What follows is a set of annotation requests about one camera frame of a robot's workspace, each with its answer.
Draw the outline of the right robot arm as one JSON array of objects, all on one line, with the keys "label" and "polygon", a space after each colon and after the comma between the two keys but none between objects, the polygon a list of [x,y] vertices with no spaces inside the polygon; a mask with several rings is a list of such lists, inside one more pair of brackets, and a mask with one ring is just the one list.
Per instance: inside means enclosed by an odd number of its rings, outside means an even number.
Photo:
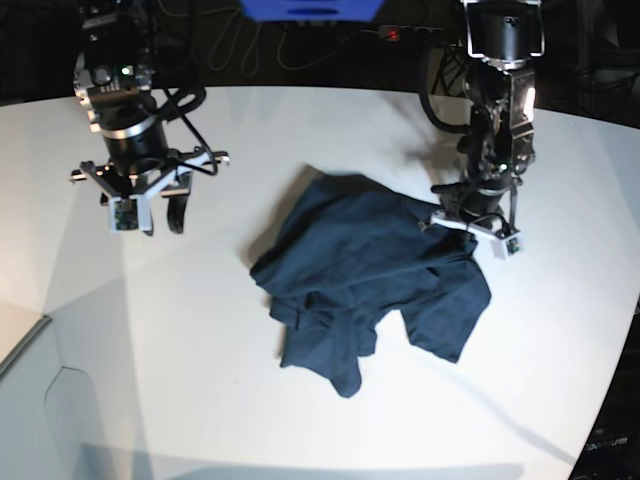
[{"label": "right robot arm", "polygon": [[188,119],[206,99],[202,86],[152,94],[161,34],[154,1],[81,1],[83,44],[73,89],[89,129],[101,136],[105,163],[87,160],[73,170],[73,183],[90,182],[100,192],[113,233],[154,233],[152,200],[167,200],[171,232],[184,231],[194,174],[217,175],[228,162]]}]

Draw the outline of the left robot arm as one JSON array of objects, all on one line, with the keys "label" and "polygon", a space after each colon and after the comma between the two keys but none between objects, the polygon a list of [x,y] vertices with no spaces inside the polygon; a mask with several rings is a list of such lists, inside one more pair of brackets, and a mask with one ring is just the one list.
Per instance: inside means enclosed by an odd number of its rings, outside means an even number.
[{"label": "left robot arm", "polygon": [[458,181],[432,187],[441,207],[430,222],[487,240],[494,255],[507,260],[522,249],[518,189],[535,160],[533,61],[545,51],[541,4],[463,1],[460,10],[468,123],[441,121],[428,96],[420,97],[434,126],[459,135],[458,151],[466,159]]}]

